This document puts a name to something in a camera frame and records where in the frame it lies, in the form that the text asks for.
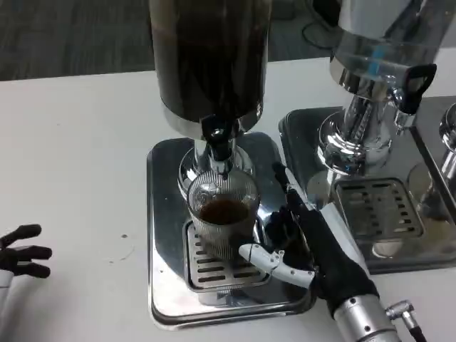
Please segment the drip tray grate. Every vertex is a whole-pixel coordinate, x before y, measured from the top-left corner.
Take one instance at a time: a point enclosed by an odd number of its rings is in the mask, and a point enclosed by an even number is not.
[[[188,261],[187,282],[192,290],[230,290],[267,282],[268,274],[259,271],[241,257],[228,262],[207,254],[193,223],[187,223],[184,229]]]
[[[422,222],[400,180],[341,180],[334,188],[356,240],[408,239],[423,234]]]

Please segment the coffee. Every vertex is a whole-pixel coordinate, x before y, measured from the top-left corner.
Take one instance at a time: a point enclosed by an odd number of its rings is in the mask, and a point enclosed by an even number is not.
[[[199,218],[205,222],[226,225],[245,220],[249,208],[235,199],[214,199],[199,210]]]
[[[150,0],[163,103],[198,123],[261,112],[269,0]]]

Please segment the robot finger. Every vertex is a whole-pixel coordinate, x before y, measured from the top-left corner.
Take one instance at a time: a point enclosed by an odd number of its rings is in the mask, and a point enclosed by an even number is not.
[[[25,224],[19,226],[15,231],[0,237],[0,249],[7,248],[17,240],[29,239],[37,237],[41,233],[41,226],[39,224]]]
[[[42,246],[24,246],[14,248],[19,261],[31,261],[32,259],[47,260],[52,257],[52,249]]]
[[[51,274],[51,270],[47,266],[29,262],[26,264],[19,263],[14,268],[13,273],[15,276],[34,276],[35,278],[47,278]]]

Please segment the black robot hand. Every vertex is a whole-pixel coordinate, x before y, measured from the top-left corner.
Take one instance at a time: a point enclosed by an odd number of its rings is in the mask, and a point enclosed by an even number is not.
[[[33,260],[51,258],[52,250],[50,248],[41,246],[9,248],[17,240],[37,237],[40,233],[39,224],[27,224],[1,237],[0,269],[11,271],[15,276],[26,274],[36,278],[47,278],[51,274],[51,270],[47,266],[36,264]]]

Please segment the dispenser tap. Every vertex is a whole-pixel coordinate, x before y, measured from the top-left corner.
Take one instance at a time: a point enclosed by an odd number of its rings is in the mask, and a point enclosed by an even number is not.
[[[233,168],[233,120],[210,115],[202,119],[201,126],[202,134],[209,145],[211,169],[222,176],[227,176]]]
[[[413,66],[405,72],[401,87],[389,89],[388,97],[396,108],[394,123],[397,135],[412,127],[423,94],[434,80],[436,71],[435,64]]]

